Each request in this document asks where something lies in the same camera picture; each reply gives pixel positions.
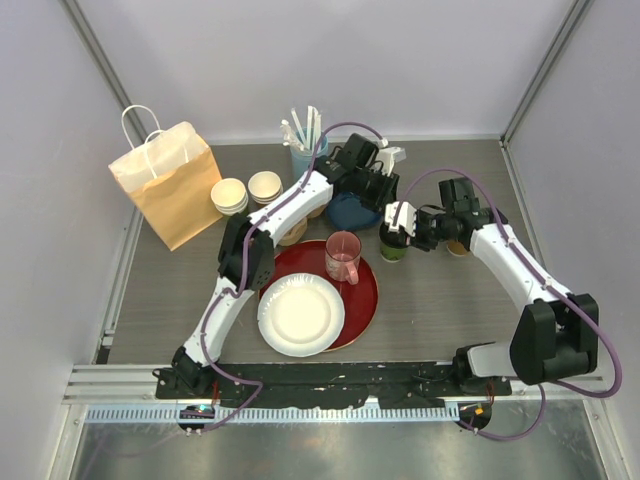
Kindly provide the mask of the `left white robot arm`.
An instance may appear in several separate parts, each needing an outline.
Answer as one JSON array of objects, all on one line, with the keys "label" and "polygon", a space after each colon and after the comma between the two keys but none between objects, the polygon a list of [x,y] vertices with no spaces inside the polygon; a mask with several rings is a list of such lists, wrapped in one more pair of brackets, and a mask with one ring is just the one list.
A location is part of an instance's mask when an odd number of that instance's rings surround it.
[{"label": "left white robot arm", "polygon": [[376,213],[393,203],[405,160],[400,147],[372,142],[354,133],[334,154],[312,161],[308,171],[271,204],[227,222],[218,254],[218,278],[198,326],[180,346],[170,366],[154,370],[159,399],[200,399],[212,393],[220,374],[217,361],[237,316],[275,271],[274,249],[312,211],[342,192],[356,195]]}]

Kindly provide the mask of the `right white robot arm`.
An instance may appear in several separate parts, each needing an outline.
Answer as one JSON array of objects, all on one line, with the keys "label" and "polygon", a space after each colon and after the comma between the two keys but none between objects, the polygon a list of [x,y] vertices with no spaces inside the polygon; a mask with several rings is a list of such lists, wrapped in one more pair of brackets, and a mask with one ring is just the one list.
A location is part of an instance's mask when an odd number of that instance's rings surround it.
[{"label": "right white robot arm", "polygon": [[464,177],[440,182],[441,210],[430,214],[403,202],[393,220],[407,244],[423,251],[457,241],[480,260],[509,295],[520,317],[511,340],[465,347],[451,371],[457,391],[472,395],[488,377],[527,385],[591,373],[597,366],[598,305],[555,281],[526,251],[500,213],[483,207]]}]

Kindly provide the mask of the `brown paper bag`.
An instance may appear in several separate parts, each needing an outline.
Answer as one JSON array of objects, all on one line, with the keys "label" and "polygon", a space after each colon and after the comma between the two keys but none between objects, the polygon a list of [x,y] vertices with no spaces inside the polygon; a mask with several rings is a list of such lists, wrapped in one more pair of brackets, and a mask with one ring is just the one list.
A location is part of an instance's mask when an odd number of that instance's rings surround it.
[{"label": "brown paper bag", "polygon": [[157,127],[109,170],[171,251],[222,218],[210,197],[222,175],[210,146],[187,121]]}]

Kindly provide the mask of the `black coffee lid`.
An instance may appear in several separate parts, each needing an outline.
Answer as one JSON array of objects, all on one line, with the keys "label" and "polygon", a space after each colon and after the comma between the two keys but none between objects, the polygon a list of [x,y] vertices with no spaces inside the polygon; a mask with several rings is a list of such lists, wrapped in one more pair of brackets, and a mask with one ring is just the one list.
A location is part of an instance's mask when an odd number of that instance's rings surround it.
[{"label": "black coffee lid", "polygon": [[385,223],[380,224],[379,238],[384,245],[394,249],[405,249],[410,243],[409,236],[402,228],[392,231]]}]

